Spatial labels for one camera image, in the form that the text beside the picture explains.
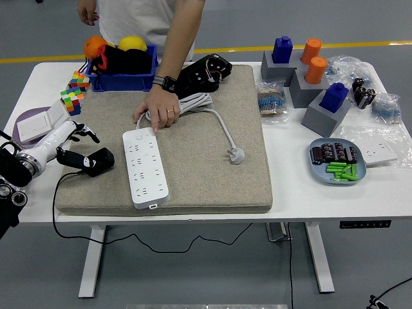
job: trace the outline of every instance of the person's hand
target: person's hand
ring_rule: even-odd
[[[154,84],[150,92],[141,101],[133,113],[135,123],[140,115],[149,110],[153,132],[157,133],[164,126],[171,126],[180,115],[180,105],[177,95],[169,93],[161,86]]]
[[[77,12],[79,13],[82,23],[88,26],[94,26],[95,21],[98,20],[98,14],[96,12],[96,0],[78,0]]]

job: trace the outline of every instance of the white table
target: white table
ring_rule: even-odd
[[[260,62],[233,64],[251,65],[256,81],[259,82]],[[17,101],[5,132],[12,134],[16,118],[24,111],[50,106],[59,100],[60,91],[65,89],[73,72],[81,65],[74,62],[38,64]],[[380,90],[384,91],[384,86],[379,86]],[[310,143],[320,136],[301,125],[305,111],[291,108],[290,119],[286,124],[263,126],[274,197],[273,207],[267,213],[105,217],[67,216],[57,212],[56,221],[90,225],[91,237],[98,240],[103,240],[106,225],[302,221],[306,223],[308,230],[319,289],[322,293],[334,292],[318,223],[324,220],[412,218],[412,169],[368,169],[361,182],[345,187],[325,185],[315,180],[310,170],[308,148]],[[358,113],[351,112],[342,122],[342,126],[362,124],[370,125],[368,116],[360,117]],[[52,199],[62,168],[54,160],[48,164],[47,170],[31,183],[28,204],[19,215],[21,224],[39,225],[52,222]],[[94,295],[101,249],[101,245],[89,243],[79,297]]]

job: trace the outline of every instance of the blue plastic bin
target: blue plastic bin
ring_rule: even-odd
[[[100,74],[91,72],[91,61],[86,69],[94,92],[103,91],[149,91],[155,79],[157,61],[157,45],[147,45],[147,53],[152,56],[152,70],[150,74]]]

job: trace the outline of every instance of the white t-shirt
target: white t-shirt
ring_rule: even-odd
[[[146,44],[157,45],[161,60],[175,6],[176,0],[98,0],[100,33],[116,45],[123,37],[137,35]],[[192,59],[193,49],[187,61]]]

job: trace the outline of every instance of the orange cylinder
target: orange cylinder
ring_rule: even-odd
[[[304,46],[301,61],[305,64],[310,64],[310,60],[319,55],[321,47],[321,40],[315,38],[308,39],[306,45]]]
[[[308,84],[316,85],[321,82],[322,76],[326,70],[328,61],[323,57],[313,57],[310,60],[308,71],[304,76]]]

